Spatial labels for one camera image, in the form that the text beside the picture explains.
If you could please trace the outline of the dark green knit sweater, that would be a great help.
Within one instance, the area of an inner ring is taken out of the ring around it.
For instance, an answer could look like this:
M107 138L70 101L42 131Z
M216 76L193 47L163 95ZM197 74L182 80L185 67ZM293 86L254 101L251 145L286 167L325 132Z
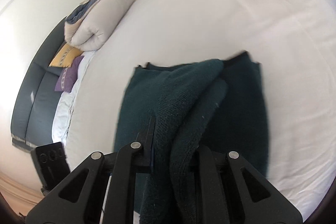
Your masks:
M236 151L260 173L268 168L269 132L261 66L243 52L229 60L137 67L125 91L114 150L155 118L153 172L139 174L134 209L141 223L194 223L198 146Z

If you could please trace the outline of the white pillow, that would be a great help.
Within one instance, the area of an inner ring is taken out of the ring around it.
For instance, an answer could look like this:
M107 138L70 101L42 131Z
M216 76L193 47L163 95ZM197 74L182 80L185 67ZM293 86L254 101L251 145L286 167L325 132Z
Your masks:
M76 97L78 95L86 70L88 69L89 64L95 54L96 51L86 51L81 54L81 56L84 56L84 59L82 59L79 65L78 78L72 88L72 91L70 93L60 92L60 99L56 107L51 129L53 143L62 142L64 145L66 145Z

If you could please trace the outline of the grey upholstered headboard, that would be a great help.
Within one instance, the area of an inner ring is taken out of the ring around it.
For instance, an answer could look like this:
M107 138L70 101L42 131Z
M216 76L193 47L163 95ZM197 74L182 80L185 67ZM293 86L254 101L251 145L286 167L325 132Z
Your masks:
M52 123L60 100L54 91L62 71L49 64L65 45L62 19L35 54L19 89L11 118L12 145L29 153L33 148L52 143Z

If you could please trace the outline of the purple patterned cushion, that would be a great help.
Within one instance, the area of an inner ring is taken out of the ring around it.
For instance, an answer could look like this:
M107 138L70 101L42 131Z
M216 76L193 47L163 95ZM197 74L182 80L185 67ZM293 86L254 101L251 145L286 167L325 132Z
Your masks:
M64 68L56 82L55 92L67 92L70 93L78 78L78 68L84 59L84 56L78 56L74 59L70 67Z

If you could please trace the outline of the yellow patterned cushion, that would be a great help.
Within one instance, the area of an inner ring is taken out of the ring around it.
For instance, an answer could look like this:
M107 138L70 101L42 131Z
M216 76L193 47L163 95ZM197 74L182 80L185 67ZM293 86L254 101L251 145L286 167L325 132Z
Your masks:
M69 68L72 66L74 59L76 59L76 57L79 57L82 53L83 51L65 43L64 46L60 49L60 51L53 58L49 66Z

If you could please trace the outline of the beige folded duvet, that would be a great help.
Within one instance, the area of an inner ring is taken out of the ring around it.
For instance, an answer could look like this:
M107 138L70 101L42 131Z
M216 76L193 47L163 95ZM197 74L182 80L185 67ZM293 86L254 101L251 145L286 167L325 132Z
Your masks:
M64 40L81 51L99 50L135 0L86 0L65 19Z

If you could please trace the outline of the white bed mattress sheet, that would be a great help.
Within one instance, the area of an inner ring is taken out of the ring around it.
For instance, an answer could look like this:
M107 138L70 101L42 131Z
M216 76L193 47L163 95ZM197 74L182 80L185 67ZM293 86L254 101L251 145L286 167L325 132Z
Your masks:
M80 84L66 141L71 169L112 151L136 66L243 50L262 68L268 178L307 219L335 178L335 0L136 0Z

